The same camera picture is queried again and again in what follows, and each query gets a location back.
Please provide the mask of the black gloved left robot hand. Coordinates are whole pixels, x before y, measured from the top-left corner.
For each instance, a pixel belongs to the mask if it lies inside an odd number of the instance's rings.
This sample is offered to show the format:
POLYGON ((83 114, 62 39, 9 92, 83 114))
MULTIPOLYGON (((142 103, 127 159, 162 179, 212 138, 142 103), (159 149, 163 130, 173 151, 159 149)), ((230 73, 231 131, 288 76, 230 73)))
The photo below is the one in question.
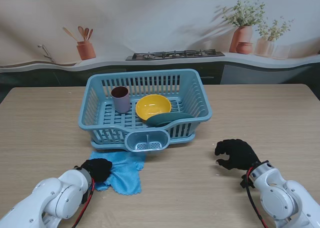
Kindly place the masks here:
POLYGON ((105 182, 111 174, 112 162, 104 158, 86 160, 81 168, 89 172, 96 183, 105 182))

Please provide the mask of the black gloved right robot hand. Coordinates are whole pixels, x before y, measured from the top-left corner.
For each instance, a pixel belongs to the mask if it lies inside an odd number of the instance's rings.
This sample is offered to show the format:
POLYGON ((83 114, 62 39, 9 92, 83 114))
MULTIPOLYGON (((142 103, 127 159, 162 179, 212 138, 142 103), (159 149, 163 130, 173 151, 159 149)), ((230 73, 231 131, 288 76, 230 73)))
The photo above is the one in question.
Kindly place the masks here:
POLYGON ((217 143, 216 156, 229 155, 228 160, 218 159, 218 165, 231 170, 248 170, 254 164, 261 163, 252 147, 241 139, 226 139, 217 143))

